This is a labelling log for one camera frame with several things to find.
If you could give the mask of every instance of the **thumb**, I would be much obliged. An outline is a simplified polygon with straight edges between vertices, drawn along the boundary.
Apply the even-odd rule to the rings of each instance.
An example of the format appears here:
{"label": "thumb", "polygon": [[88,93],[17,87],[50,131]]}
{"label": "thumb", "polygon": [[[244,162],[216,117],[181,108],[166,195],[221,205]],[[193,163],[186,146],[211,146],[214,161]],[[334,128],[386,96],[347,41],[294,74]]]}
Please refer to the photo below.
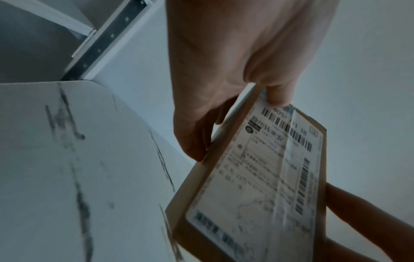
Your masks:
{"label": "thumb", "polygon": [[297,79],[281,85],[266,87],[267,102],[275,107],[286,107],[290,104],[295,93]]}

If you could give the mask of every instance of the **palm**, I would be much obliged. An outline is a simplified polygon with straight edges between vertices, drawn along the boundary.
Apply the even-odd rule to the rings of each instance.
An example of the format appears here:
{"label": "palm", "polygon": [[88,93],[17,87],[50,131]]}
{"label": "palm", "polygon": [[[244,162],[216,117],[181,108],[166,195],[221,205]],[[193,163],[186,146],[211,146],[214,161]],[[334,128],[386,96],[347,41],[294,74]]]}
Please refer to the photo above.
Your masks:
{"label": "palm", "polygon": [[289,104],[314,57],[337,0],[167,1],[174,132],[201,160],[247,83],[267,86],[268,101]]}

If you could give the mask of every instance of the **white label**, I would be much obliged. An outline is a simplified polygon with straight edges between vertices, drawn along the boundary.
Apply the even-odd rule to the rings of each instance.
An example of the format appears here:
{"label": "white label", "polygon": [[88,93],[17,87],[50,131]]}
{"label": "white label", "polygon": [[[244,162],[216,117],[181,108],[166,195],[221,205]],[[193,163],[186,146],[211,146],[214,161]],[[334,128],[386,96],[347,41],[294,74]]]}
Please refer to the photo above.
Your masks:
{"label": "white label", "polygon": [[322,133],[262,94],[186,219],[240,262],[311,262]]}

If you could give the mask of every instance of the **white beam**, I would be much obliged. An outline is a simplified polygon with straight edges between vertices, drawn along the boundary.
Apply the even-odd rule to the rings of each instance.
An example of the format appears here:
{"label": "white beam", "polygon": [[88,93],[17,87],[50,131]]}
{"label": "white beam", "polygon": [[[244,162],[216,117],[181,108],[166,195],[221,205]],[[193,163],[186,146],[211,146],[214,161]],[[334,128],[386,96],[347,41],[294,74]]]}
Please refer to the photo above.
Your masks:
{"label": "white beam", "polygon": [[64,26],[82,35],[94,29],[91,22],[71,0],[0,0]]}

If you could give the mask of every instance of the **black metal strip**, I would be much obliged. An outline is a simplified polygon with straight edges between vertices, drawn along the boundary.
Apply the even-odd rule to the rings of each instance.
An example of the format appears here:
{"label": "black metal strip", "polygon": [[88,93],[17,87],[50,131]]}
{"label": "black metal strip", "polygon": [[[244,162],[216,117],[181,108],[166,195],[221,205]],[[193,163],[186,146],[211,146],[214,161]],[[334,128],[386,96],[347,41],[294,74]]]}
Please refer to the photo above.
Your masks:
{"label": "black metal strip", "polygon": [[61,78],[61,81],[79,80],[83,73],[88,70],[146,6],[147,4],[143,0],[131,0],[91,47]]}

